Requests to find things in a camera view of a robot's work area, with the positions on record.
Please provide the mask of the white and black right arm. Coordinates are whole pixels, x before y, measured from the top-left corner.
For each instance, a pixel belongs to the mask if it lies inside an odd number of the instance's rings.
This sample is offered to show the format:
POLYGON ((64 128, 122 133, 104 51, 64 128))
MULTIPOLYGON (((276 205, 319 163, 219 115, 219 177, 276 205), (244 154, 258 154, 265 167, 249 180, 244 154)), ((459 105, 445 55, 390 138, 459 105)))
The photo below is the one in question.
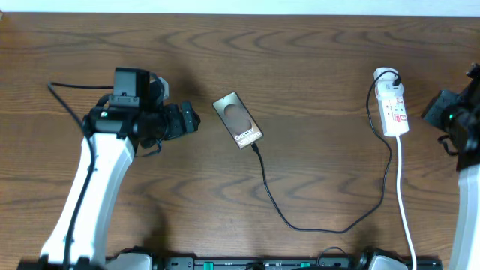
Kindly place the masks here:
POLYGON ((450 269, 479 268, 479 64, 460 93, 439 91, 421 117, 444 134, 437 139, 445 152, 457 158, 459 211, 450 269))

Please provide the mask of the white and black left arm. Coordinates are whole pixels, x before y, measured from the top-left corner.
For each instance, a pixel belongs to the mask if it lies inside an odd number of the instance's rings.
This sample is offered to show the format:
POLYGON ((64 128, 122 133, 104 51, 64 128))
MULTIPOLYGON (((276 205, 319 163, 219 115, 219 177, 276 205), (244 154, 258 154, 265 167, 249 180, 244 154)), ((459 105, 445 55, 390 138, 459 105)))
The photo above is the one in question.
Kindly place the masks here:
POLYGON ((36 260, 19 269, 158 269, 156 256, 138 247, 106 255, 107 233, 119 188, 137 156, 161 152, 162 144, 198 130, 200 117, 188 101, 165 104, 167 81, 156 73, 117 67, 114 83, 83 118, 81 156, 55 229, 36 260))

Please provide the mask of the white USB charger adapter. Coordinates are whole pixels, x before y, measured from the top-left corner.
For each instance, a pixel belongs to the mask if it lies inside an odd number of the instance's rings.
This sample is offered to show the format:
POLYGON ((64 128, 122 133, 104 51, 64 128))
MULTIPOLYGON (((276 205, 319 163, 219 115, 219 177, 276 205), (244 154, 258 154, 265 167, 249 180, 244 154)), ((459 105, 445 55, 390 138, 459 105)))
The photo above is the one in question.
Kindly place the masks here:
POLYGON ((400 82, 398 85, 395 85, 394 82, 394 79, 377 80, 375 86, 376 98, 385 100, 402 96, 404 93, 403 84, 400 82))

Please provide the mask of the white power strip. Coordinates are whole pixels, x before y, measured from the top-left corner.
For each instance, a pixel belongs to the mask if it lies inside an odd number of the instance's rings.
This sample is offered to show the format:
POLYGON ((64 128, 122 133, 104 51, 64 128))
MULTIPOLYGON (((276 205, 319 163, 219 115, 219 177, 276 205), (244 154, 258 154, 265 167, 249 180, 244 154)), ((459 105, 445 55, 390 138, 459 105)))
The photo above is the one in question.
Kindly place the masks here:
MULTIPOLYGON (((375 80, 374 92, 376 82, 379 79, 394 79, 395 85, 402 83, 398 72, 390 67, 378 67, 373 72, 373 77, 375 80)), ((392 99, 377 100, 383 135, 386 137, 399 137, 407 133, 410 128, 403 95, 392 99)))

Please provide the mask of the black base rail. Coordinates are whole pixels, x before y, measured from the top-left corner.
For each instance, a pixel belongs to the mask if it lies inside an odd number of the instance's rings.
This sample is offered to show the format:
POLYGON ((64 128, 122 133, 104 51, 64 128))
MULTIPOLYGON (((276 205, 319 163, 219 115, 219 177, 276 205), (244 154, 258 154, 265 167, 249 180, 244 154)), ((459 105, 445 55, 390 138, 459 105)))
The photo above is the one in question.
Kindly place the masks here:
POLYGON ((317 256, 201 257, 193 253, 159 255, 142 247, 122 250, 106 260, 105 269, 142 270, 288 270, 288 269, 418 269, 443 270, 441 259, 420 256, 413 261, 395 252, 367 247, 355 255, 328 247, 317 256))

